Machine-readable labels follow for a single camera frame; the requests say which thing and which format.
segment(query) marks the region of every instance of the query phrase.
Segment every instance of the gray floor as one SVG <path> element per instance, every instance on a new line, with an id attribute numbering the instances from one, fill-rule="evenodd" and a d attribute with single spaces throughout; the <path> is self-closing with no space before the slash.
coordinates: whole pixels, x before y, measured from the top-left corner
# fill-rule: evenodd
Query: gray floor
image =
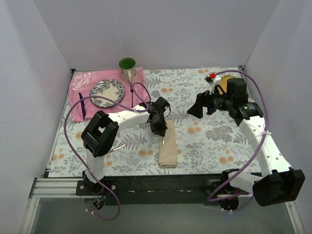
<path id="1" fill-rule="evenodd" d="M 117 207 L 104 207 L 105 215 Z M 85 212 L 83 199 L 41 199 L 33 234 L 290 234 L 294 233 L 285 204 L 246 209 L 229 214 L 204 209 L 200 204 L 123 205 L 120 216 L 105 221 Z"/>

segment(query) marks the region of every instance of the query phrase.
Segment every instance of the cable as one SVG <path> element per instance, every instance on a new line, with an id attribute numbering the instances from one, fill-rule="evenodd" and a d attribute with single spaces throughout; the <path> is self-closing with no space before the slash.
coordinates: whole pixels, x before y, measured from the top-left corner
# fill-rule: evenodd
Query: cable
<path id="1" fill-rule="evenodd" d="M 169 114 L 165 116 L 164 118 L 167 118 L 171 114 L 171 106 L 169 106 Z"/>
<path id="2" fill-rule="evenodd" d="M 146 90 L 146 92 L 147 92 L 147 94 L 148 94 L 150 100 L 151 100 L 151 96 L 150 96 L 150 94 L 149 94 L 147 88 L 146 88 L 142 83 L 135 82 L 135 83 L 132 84 L 132 89 L 133 89 L 134 94 L 146 105 L 146 109 L 145 109 L 145 110 L 134 110 L 134 109 L 131 109 L 131 108 L 129 108 L 129 107 L 127 107 L 127 106 L 124 106 L 124 105 L 122 105 L 122 104 L 120 104 L 120 103 L 118 103 L 118 102 L 115 102 L 115 101 L 113 101 L 113 100 L 111 100 L 111 99 L 109 99 L 109 98 L 107 98 L 107 97 L 101 97 L 101 96 L 87 96 L 87 97 L 84 97 L 84 98 L 80 99 L 79 101 L 77 101 L 77 102 L 75 102 L 75 103 L 73 104 L 73 106 L 72 106 L 72 107 L 70 108 L 70 110 L 68 111 L 67 116 L 66 116 L 65 121 L 64 121 L 64 135 L 65 135 L 65 138 L 66 138 L 66 141 L 67 141 L 68 145 L 70 146 L 70 148 L 72 149 L 72 151 L 75 153 L 75 155 L 79 158 L 79 160 L 82 162 L 82 164 L 86 167 L 86 169 L 90 172 L 90 175 L 93 177 L 93 179 L 95 179 L 97 183 L 99 183 L 104 189 L 106 189 L 106 191 L 109 191 L 109 192 L 114 196 L 114 198 L 116 199 L 116 202 L 117 202 L 117 204 L 118 204 L 118 212 L 117 212 L 117 214 L 116 214 L 114 217 L 112 217 L 112 218 L 106 217 L 106 216 L 104 216 L 104 215 L 102 215 L 102 214 L 100 214 L 100 213 L 98 213 L 98 212 L 91 211 L 90 209 L 86 209 L 86 211 L 89 211 L 90 213 L 95 214 L 95 215 L 97 215 L 97 216 L 100 216 L 101 218 L 103 218 L 103 219 L 105 219 L 105 220 L 109 220 L 109 221 L 114 220 L 114 219 L 116 219 L 116 218 L 118 217 L 118 215 L 119 215 L 119 213 L 120 213 L 120 201 L 119 201 L 118 197 L 116 196 L 116 194 L 115 194 L 110 188 L 108 188 L 106 185 L 104 185 L 102 182 L 100 182 L 100 181 L 95 177 L 95 175 L 94 175 L 94 174 L 92 173 L 92 171 L 90 170 L 88 164 L 82 159 L 82 157 L 81 157 L 81 156 L 78 154 L 78 152 L 74 149 L 73 145 L 71 144 L 71 142 L 70 142 L 70 140 L 69 140 L 69 138 L 68 138 L 67 131 L 66 131 L 66 126 L 67 126 L 67 121 L 68 121 L 69 115 L 70 115 L 70 113 L 73 111 L 73 109 L 74 109 L 80 102 L 82 102 L 83 100 L 89 99 L 89 98 L 101 98 L 101 99 L 105 99 L 105 100 L 107 100 L 107 101 L 110 101 L 110 102 L 112 102 L 112 103 L 114 103 L 114 104 L 116 104 L 116 105 L 119 105 L 119 106 L 125 108 L 126 110 L 129 110 L 129 111 L 132 111 L 132 112 L 146 112 L 146 111 L 148 111 L 148 104 L 147 104 L 147 102 L 144 101 L 143 98 L 141 98 L 141 97 L 137 94 L 137 92 L 135 91 L 135 89 L 134 89 L 134 85 L 135 85 L 135 84 L 140 84 L 140 85 L 143 86 L 143 88 Z"/>
<path id="3" fill-rule="evenodd" d="M 267 105 L 264 101 L 264 97 L 262 95 L 262 92 L 260 90 L 260 87 L 258 86 L 258 84 L 256 83 L 256 81 L 251 77 L 249 76 L 248 74 L 242 72 L 242 71 L 238 71 L 238 70 L 226 70 L 226 71 L 221 71 L 221 72 L 218 72 L 216 73 L 215 75 L 218 76 L 220 74 L 223 74 L 223 73 L 226 73 L 226 72 L 237 72 L 237 73 L 240 73 L 240 74 L 243 74 L 245 75 L 246 77 L 248 77 L 255 85 L 255 87 L 257 88 L 258 92 L 259 92 L 259 95 L 260 95 L 260 98 L 261 98 L 261 101 L 262 101 L 262 104 L 263 104 L 263 108 L 264 108 L 264 112 L 265 112 L 265 116 L 264 116 L 264 120 L 265 120 L 265 127 L 264 127 L 264 132 L 266 133 L 268 128 L 269 128 L 269 112 L 268 112 L 268 108 L 267 108 Z M 264 140 L 265 140 L 265 137 L 266 137 L 266 134 L 263 134 L 262 135 L 262 139 L 258 145 L 258 147 L 256 148 L 256 150 L 254 151 L 254 154 L 253 156 L 247 161 L 247 163 L 241 168 L 239 169 L 231 178 L 227 179 L 224 183 L 222 183 L 219 187 L 217 187 L 209 196 L 208 196 L 208 201 L 220 201 L 220 200 L 224 200 L 224 199 L 228 199 L 228 198 L 231 198 L 231 196 L 226 196 L 226 197 L 219 197 L 219 198 L 214 198 L 212 199 L 212 197 L 217 193 L 219 192 L 225 185 L 227 185 L 228 183 L 230 183 L 235 177 L 237 177 L 242 171 L 244 171 L 250 164 L 251 162 L 255 159 L 255 157 L 257 156 L 258 152 L 260 151 L 263 143 L 264 143 Z M 249 201 L 244 205 L 242 206 L 241 208 L 237 209 L 236 211 L 239 211 L 239 210 L 242 210 L 244 209 L 250 202 L 251 200 L 253 199 L 254 196 L 252 196 Z"/>
<path id="4" fill-rule="evenodd" d="M 102 195 L 102 197 L 99 198 L 99 200 L 102 200 L 102 199 L 105 198 L 105 197 L 106 197 L 106 195 Z"/>
<path id="5" fill-rule="evenodd" d="M 102 193 L 104 191 L 104 188 L 102 188 L 102 190 L 100 192 L 98 192 L 97 194 L 92 193 L 93 195 L 99 195 L 100 193 Z"/>

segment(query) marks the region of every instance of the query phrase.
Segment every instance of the white cable tie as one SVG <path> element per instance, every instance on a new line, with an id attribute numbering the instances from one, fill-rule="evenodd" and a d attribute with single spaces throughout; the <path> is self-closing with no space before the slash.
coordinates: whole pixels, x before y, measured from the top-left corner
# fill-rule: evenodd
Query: white cable tie
<path id="1" fill-rule="evenodd" d="M 138 115 L 137 109 L 135 107 L 133 108 L 133 112 L 136 113 L 136 115 Z"/>
<path id="2" fill-rule="evenodd" d="M 269 131 L 267 131 L 267 132 L 262 131 L 262 132 L 261 132 L 261 135 L 263 135 L 263 134 L 265 134 L 265 135 L 272 135 L 272 133 L 271 133 L 271 132 L 269 132 Z"/>

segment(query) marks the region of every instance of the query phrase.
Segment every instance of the floral plate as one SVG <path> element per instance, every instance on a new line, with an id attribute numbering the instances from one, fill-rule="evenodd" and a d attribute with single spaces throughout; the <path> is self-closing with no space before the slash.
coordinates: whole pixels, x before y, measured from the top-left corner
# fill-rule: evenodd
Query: floral plate
<path id="1" fill-rule="evenodd" d="M 105 79 L 96 83 L 91 91 L 90 96 L 102 96 L 109 98 L 115 102 L 120 102 L 125 96 L 125 87 L 123 84 L 115 79 Z M 108 108 L 115 106 L 115 103 L 101 98 L 91 98 L 91 102 L 98 107 Z"/>

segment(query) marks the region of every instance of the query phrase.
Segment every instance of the white wall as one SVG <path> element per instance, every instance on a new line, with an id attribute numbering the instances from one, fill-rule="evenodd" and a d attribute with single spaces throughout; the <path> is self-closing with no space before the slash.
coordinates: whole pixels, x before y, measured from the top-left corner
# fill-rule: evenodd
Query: white wall
<path id="1" fill-rule="evenodd" d="M 309 0 L 281 0 L 246 65 L 265 95 L 278 147 L 306 176 L 295 203 L 307 234 L 312 233 L 311 9 Z M 254 87 L 251 94 L 259 100 Z"/>
<path id="2" fill-rule="evenodd" d="M 70 68 L 238 66 L 278 0 L 34 0 Z"/>
<path id="3" fill-rule="evenodd" d="M 44 172 L 70 70 L 31 0 L 0 0 L 0 233 L 16 234 Z"/>

